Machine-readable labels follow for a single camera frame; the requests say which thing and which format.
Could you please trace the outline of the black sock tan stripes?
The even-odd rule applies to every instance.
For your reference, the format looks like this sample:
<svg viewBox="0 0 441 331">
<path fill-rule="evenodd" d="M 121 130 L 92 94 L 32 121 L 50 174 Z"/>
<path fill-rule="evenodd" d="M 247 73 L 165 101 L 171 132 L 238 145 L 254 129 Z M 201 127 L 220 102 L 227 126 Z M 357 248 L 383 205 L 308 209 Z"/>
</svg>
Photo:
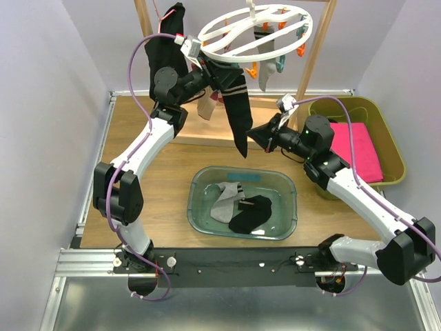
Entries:
<svg viewBox="0 0 441 331">
<path fill-rule="evenodd" d="M 253 119 L 245 76 L 240 75 L 221 95 L 235 146 L 247 158 L 247 131 L 252 128 Z"/>
</svg>

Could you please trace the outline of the beige purple striped sock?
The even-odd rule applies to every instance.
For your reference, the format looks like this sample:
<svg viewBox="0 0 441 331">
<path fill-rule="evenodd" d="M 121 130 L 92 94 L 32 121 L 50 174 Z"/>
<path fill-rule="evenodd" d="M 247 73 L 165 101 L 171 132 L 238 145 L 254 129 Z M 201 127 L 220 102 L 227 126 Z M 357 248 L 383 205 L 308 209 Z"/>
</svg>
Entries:
<svg viewBox="0 0 441 331">
<path fill-rule="evenodd" d="M 218 102 L 219 92 L 207 89 L 197 102 L 197 114 L 202 119 L 209 121 Z"/>
</svg>

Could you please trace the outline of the white round clip hanger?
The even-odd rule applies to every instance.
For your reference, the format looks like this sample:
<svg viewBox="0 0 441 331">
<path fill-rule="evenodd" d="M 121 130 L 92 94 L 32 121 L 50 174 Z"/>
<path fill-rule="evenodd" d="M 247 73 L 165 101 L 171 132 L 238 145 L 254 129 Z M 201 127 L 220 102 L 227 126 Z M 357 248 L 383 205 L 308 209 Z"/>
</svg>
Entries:
<svg viewBox="0 0 441 331">
<path fill-rule="evenodd" d="M 312 16 L 287 4 L 247 6 L 209 23 L 197 38 L 209 58 L 225 63 L 251 63 L 275 59 L 296 51 L 312 35 Z"/>
</svg>

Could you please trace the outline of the grey sock black stripes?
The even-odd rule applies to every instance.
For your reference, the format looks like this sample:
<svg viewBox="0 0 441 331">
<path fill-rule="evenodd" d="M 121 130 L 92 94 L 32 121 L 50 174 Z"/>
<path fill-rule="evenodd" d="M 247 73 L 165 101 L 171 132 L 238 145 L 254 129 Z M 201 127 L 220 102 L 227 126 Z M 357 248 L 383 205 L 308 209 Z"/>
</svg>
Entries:
<svg viewBox="0 0 441 331">
<path fill-rule="evenodd" d="M 229 223 L 234 214 L 234 203 L 245 198 L 240 182 L 221 182 L 216 184 L 220 196 L 210 210 L 210 216 L 221 223 Z"/>
</svg>

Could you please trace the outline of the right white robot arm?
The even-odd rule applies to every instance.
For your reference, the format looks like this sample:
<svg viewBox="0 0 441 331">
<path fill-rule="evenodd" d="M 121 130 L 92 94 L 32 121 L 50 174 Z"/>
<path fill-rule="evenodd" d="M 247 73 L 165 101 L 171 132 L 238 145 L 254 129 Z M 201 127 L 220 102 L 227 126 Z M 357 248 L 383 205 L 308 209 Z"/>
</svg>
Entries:
<svg viewBox="0 0 441 331">
<path fill-rule="evenodd" d="M 435 260 L 435 226 L 426 217 L 415 219 L 395 207 L 367 185 L 332 149 L 329 120 L 322 115 L 307 118 L 302 132 L 280 125 L 281 115 L 247 131 L 265 152 L 282 148 L 305 160 L 309 179 L 338 197 L 377 232 L 379 241 L 352 239 L 335 234 L 318 246 L 317 262 L 325 270 L 340 263 L 375 268 L 392 283 L 404 285 Z"/>
</svg>

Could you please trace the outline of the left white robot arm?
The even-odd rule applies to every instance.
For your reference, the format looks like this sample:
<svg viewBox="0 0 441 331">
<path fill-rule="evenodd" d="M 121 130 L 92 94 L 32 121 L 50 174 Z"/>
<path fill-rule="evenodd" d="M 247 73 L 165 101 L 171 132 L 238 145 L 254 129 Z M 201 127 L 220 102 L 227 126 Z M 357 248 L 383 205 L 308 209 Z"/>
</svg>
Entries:
<svg viewBox="0 0 441 331">
<path fill-rule="evenodd" d="M 187 111 L 182 105 L 206 87 L 224 90 L 232 86 L 243 70 L 236 64 L 204 60 L 185 76 L 171 67 L 154 75 L 156 101 L 139 136 L 111 163 L 100 162 L 93 175 L 92 205 L 107 218 L 121 239 L 129 264 L 137 272 L 154 263 L 153 243 L 141 220 L 144 200 L 140 181 L 156 155 L 182 130 Z"/>
</svg>

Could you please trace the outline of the large black hanging cloth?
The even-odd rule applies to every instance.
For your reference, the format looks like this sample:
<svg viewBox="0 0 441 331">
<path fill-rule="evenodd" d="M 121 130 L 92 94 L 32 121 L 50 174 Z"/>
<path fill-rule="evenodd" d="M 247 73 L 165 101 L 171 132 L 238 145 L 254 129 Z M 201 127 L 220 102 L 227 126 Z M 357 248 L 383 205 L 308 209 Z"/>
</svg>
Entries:
<svg viewBox="0 0 441 331">
<path fill-rule="evenodd" d="M 181 2 L 177 2 L 165 13 L 160 22 L 159 32 L 183 36 L 184 15 L 185 7 Z M 144 48 L 150 67 L 149 96 L 152 100 L 157 100 L 154 94 L 154 76 L 159 69 L 169 66 L 175 69 L 180 77 L 185 76 L 189 70 L 181 47 L 167 37 L 154 37 L 145 44 Z"/>
</svg>

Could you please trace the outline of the clear plastic tub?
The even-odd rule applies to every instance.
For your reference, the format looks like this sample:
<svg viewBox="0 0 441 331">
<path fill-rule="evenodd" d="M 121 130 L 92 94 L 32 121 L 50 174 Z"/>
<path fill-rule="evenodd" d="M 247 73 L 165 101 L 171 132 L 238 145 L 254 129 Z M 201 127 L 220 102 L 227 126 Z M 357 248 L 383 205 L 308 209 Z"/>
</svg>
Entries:
<svg viewBox="0 0 441 331">
<path fill-rule="evenodd" d="M 281 172 L 209 166 L 192 179 L 187 218 L 204 234 L 281 241 L 297 227 L 296 187 Z"/>
</svg>

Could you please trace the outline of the pink folded cloth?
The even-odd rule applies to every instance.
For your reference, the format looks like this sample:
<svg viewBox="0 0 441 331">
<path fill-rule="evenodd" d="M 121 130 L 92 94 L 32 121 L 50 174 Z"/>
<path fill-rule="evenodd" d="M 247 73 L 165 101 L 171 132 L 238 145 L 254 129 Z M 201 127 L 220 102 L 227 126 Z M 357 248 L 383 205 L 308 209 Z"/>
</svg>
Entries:
<svg viewBox="0 0 441 331">
<path fill-rule="evenodd" d="M 334 131 L 331 149 L 353 167 L 348 124 L 330 123 L 330 126 Z M 364 123 L 352 123 L 351 128 L 357 174 L 366 183 L 381 182 L 384 177 L 380 161 L 366 125 Z"/>
</svg>

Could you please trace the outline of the wooden rack frame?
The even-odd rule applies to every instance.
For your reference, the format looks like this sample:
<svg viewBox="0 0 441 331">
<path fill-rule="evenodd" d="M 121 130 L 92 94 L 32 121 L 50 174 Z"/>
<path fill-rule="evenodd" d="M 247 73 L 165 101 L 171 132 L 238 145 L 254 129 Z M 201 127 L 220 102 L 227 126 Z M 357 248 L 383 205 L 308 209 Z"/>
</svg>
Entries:
<svg viewBox="0 0 441 331">
<path fill-rule="evenodd" d="M 154 30 L 152 28 L 147 3 L 145 1 L 135 1 L 134 6 L 136 8 L 143 36 L 146 37 L 152 34 Z M 316 28 L 316 34 L 311 43 L 311 47 L 309 48 L 309 54 L 302 73 L 302 78 L 296 91 L 297 100 L 303 100 L 307 96 L 307 87 L 336 6 L 336 1 L 325 1 L 322 16 L 318 27 Z M 269 111 L 271 110 L 269 102 L 274 100 L 275 99 L 267 94 L 260 94 L 257 97 L 252 98 L 251 104 L 257 107 L 256 114 L 258 120 L 266 119 L 267 116 L 269 116 Z M 213 120 L 206 121 L 196 115 L 196 106 L 193 104 L 190 106 L 189 116 L 185 126 L 178 134 L 175 142 L 226 147 L 232 147 L 234 145 L 233 136 L 229 129 L 225 113 L 216 113 Z"/>
</svg>

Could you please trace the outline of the black mounting base plate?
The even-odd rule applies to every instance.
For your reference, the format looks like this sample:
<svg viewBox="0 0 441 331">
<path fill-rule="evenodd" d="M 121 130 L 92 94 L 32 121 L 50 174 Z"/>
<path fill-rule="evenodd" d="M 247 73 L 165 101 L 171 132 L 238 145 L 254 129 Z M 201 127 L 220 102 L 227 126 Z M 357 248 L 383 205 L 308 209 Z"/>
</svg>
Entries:
<svg viewBox="0 0 441 331">
<path fill-rule="evenodd" d="M 314 287 L 319 273 L 356 271 L 350 263 L 323 263 L 315 246 L 270 248 L 157 248 L 156 267 L 116 253 L 115 274 L 132 285 L 160 288 L 239 288 L 265 286 Z"/>
</svg>

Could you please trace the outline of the aluminium rail frame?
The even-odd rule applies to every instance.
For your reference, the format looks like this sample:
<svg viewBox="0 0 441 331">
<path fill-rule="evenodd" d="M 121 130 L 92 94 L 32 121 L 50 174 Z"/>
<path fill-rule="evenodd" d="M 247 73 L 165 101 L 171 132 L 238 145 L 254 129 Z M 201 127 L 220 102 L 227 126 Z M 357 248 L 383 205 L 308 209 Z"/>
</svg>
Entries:
<svg viewBox="0 0 441 331">
<path fill-rule="evenodd" d="M 152 301 L 157 288 L 313 287 L 318 272 L 343 275 L 354 265 L 374 268 L 396 285 L 418 279 L 440 257 L 435 226 L 398 209 L 331 149 L 334 132 L 328 118 L 314 114 L 302 131 L 286 126 L 299 101 L 286 94 L 269 123 L 249 130 L 266 152 L 282 148 L 304 159 L 309 179 L 344 201 L 373 226 L 379 241 L 335 234 L 316 247 L 292 248 L 155 248 L 139 219 L 143 208 L 141 177 L 158 152 L 178 133 L 186 111 L 157 103 L 153 122 L 117 160 L 94 169 L 92 202 L 121 241 L 112 274 L 127 279 L 133 301 Z"/>
</svg>

